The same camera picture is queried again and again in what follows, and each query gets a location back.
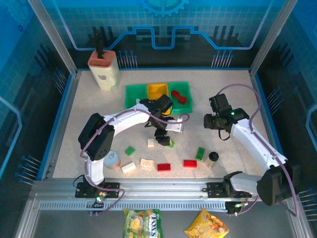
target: white table surface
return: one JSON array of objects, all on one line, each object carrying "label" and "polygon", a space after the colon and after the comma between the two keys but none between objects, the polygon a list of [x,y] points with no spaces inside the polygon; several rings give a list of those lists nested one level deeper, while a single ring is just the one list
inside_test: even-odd
[{"label": "white table surface", "polygon": [[[237,139],[231,137],[227,141],[221,141],[217,130],[203,127],[204,115],[211,113],[210,97],[228,84],[244,83],[251,86],[246,70],[139,70],[122,71],[121,83],[116,91],[101,90],[90,71],[82,72],[53,178],[75,178],[84,173],[84,161],[79,157],[81,150],[78,136],[93,113],[104,116],[124,110],[126,85],[178,81],[189,82],[193,112],[190,120],[185,123],[183,134],[168,133],[175,141],[174,148],[161,146],[156,141],[154,148],[148,148],[147,139],[154,138],[155,128],[144,128],[144,124],[131,127],[114,138],[111,150],[118,153],[121,166],[134,162],[137,168],[124,174],[121,169],[110,170],[104,167],[105,178],[222,178],[234,171],[261,175],[257,162]],[[224,93],[233,108],[243,108],[249,116],[257,108],[257,101],[251,90],[234,87],[226,89]],[[260,113],[255,117],[254,124],[267,139]],[[136,150],[132,156],[124,153],[128,146]],[[198,162],[195,169],[182,166],[184,159],[195,159],[198,147],[206,149],[203,160],[212,151],[219,154],[219,160],[211,169],[203,162]],[[157,164],[170,163],[171,171],[157,172],[156,169],[141,167],[141,158],[155,160]]]}]

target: green block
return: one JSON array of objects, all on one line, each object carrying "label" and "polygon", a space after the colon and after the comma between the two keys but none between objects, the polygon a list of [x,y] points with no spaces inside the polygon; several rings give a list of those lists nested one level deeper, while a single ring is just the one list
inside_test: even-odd
[{"label": "green block", "polygon": [[125,153],[130,156],[134,153],[135,149],[132,146],[129,146],[126,150]]},{"label": "green block", "polygon": [[169,147],[169,148],[173,148],[173,147],[174,147],[174,144],[175,144],[175,143],[174,143],[174,141],[172,140],[171,145],[169,145],[168,147]]},{"label": "green block", "polygon": [[205,152],[205,149],[202,148],[202,147],[199,147],[198,151],[197,151],[197,155],[196,155],[196,160],[200,160],[201,161],[203,159],[204,152]]}]

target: red cube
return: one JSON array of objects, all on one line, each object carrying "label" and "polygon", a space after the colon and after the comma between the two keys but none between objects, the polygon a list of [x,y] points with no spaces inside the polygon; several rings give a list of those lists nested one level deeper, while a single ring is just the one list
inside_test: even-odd
[{"label": "red cube", "polygon": [[170,171],[170,164],[158,164],[158,171]]},{"label": "red cube", "polygon": [[184,160],[184,167],[197,168],[197,160]]},{"label": "red cube", "polygon": [[172,96],[173,96],[174,98],[179,98],[179,96],[180,96],[180,93],[177,92],[176,90],[171,91],[171,94],[172,94]]},{"label": "red cube", "polygon": [[180,104],[185,104],[185,103],[186,103],[186,101],[187,101],[187,98],[186,98],[186,97],[179,96],[179,98],[178,98],[178,102],[179,102]]}]

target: snack bag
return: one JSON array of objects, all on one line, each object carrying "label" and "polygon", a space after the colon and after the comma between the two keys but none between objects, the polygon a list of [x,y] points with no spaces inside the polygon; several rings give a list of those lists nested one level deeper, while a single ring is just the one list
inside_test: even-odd
[{"label": "snack bag", "polygon": [[124,220],[123,238],[163,238],[158,209],[124,209]]},{"label": "snack bag", "polygon": [[223,238],[229,229],[217,217],[203,209],[185,233],[190,238]]}]

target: gear logo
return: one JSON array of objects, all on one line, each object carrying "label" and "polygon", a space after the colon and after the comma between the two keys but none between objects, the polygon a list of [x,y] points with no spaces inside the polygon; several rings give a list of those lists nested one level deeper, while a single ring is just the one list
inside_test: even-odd
[{"label": "gear logo", "polygon": [[19,24],[22,24],[29,16],[27,0],[0,0],[0,7],[6,7]]},{"label": "gear logo", "polygon": [[140,0],[140,3],[149,14],[154,13],[155,16],[165,17],[166,15],[172,16],[172,13],[178,14],[178,11],[183,10],[189,0]]}]

